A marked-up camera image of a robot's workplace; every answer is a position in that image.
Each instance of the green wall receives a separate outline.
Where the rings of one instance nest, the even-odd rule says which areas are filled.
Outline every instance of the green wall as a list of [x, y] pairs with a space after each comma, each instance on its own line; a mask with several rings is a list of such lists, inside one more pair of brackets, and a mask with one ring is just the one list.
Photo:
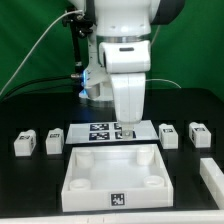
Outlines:
[[[66, 0], [0, 1], [0, 88], [67, 5]], [[224, 0], [186, 0], [181, 15], [161, 28], [152, 48], [148, 78], [169, 79], [186, 88], [210, 89], [224, 100], [223, 10]], [[81, 41], [81, 47], [87, 65], [85, 41]], [[36, 78], [69, 75], [73, 69], [70, 31], [58, 23], [8, 90]], [[172, 86], [153, 84], [153, 88], [167, 87]]]

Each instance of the cable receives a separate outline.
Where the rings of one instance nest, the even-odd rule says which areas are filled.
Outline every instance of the cable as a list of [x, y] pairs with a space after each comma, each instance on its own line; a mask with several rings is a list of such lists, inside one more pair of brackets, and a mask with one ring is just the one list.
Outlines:
[[7, 98], [4, 98], [4, 100], [2, 101], [2, 103], [8, 101], [9, 99], [11, 99], [11, 98], [13, 98], [15, 96], [25, 95], [25, 94], [28, 94], [28, 93], [39, 92], [39, 91], [47, 91], [47, 90], [56, 89], [56, 88], [69, 87], [69, 86], [74, 87], [73, 84], [64, 84], [64, 85], [52, 86], [52, 87], [35, 89], [35, 90], [31, 90], [31, 91], [26, 91], [26, 92], [18, 93], [18, 94], [15, 94], [15, 95], [11, 95], [11, 96], [9, 96]]
[[23, 67], [23, 65], [26, 63], [26, 61], [28, 60], [28, 58], [31, 56], [31, 54], [33, 53], [33, 51], [36, 49], [36, 47], [39, 45], [39, 43], [42, 41], [42, 39], [45, 37], [45, 35], [49, 32], [49, 30], [62, 18], [64, 18], [65, 16], [68, 15], [72, 15], [72, 14], [82, 14], [83, 11], [82, 10], [76, 10], [73, 12], [68, 12], [63, 14], [62, 16], [58, 17], [47, 29], [46, 31], [42, 34], [42, 36], [38, 39], [38, 41], [34, 44], [34, 46], [31, 48], [30, 52], [27, 54], [27, 56], [24, 58], [24, 60], [22, 61], [22, 63], [19, 65], [19, 67], [16, 69], [16, 71], [14, 72], [14, 74], [11, 76], [11, 78], [9, 79], [9, 81], [3, 86], [1, 92], [0, 92], [0, 98], [2, 96], [2, 94], [4, 93], [5, 89], [10, 85], [10, 83], [13, 81], [13, 79], [16, 77], [16, 75], [19, 73], [19, 71], [21, 70], [21, 68]]
[[156, 29], [156, 33], [155, 33], [155, 35], [154, 35], [154, 37], [153, 37], [153, 39], [152, 39], [152, 42], [151, 42], [151, 47], [154, 45], [154, 43], [156, 42], [156, 39], [157, 39], [157, 37], [158, 37], [158, 35], [159, 35], [159, 32], [160, 32], [160, 29], [161, 29], [161, 26], [159, 25], [158, 27], [157, 27], [157, 29]]
[[166, 79], [146, 79], [146, 82], [154, 82], [154, 81], [158, 81], [158, 82], [168, 82], [168, 83], [172, 83], [173, 85], [177, 86], [179, 89], [181, 89], [181, 86], [178, 85], [176, 82], [170, 81], [170, 80], [166, 80]]
[[2, 100], [4, 101], [5, 98], [8, 98], [14, 92], [16, 92], [26, 86], [33, 85], [36, 83], [58, 81], [58, 80], [63, 80], [63, 79], [71, 79], [71, 77], [70, 76], [58, 76], [58, 77], [51, 77], [51, 78], [35, 79], [35, 80], [31, 80], [31, 81], [22, 83], [22, 84], [16, 86], [15, 88], [11, 89], [9, 92], [7, 92]]

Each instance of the white cube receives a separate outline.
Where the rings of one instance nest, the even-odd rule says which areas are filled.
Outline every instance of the white cube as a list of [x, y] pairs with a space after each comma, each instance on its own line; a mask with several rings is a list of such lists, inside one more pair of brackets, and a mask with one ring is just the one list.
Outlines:
[[56, 128], [48, 132], [46, 139], [47, 154], [61, 154], [64, 146], [64, 132]]
[[30, 156], [36, 146], [36, 133], [33, 130], [21, 132], [14, 142], [16, 156]]
[[173, 125], [161, 124], [159, 126], [159, 139], [163, 149], [178, 148], [178, 134]]
[[192, 122], [189, 125], [189, 137], [196, 148], [211, 147], [211, 133], [204, 124]]

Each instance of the black tabletop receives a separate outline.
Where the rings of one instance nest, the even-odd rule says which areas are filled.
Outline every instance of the black tabletop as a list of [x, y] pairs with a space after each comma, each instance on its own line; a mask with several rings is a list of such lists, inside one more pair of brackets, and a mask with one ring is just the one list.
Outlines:
[[[224, 103], [204, 89], [147, 90], [143, 120], [152, 120], [157, 133], [161, 123], [172, 124], [179, 135], [176, 150], [163, 150], [156, 141], [174, 186], [174, 206], [116, 212], [218, 209], [199, 166], [200, 158], [212, 157], [224, 168], [223, 115]], [[0, 104], [0, 217], [68, 215], [62, 211], [61, 190], [74, 145], [65, 145], [61, 155], [47, 155], [48, 131], [62, 128], [66, 136], [71, 123], [105, 121], [116, 121], [113, 108], [82, 105], [73, 93], [21, 95]], [[192, 121], [204, 123], [212, 133], [211, 148], [194, 147], [188, 137]], [[21, 131], [29, 129], [36, 131], [37, 145], [30, 157], [16, 157], [13, 143]], [[69, 214], [111, 212], [115, 211]]]

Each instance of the white tray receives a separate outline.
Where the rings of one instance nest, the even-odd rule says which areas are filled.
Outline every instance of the white tray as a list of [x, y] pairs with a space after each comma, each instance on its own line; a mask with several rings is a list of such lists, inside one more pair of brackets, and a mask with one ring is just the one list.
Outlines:
[[73, 148], [61, 195], [64, 212], [173, 205], [155, 144]]

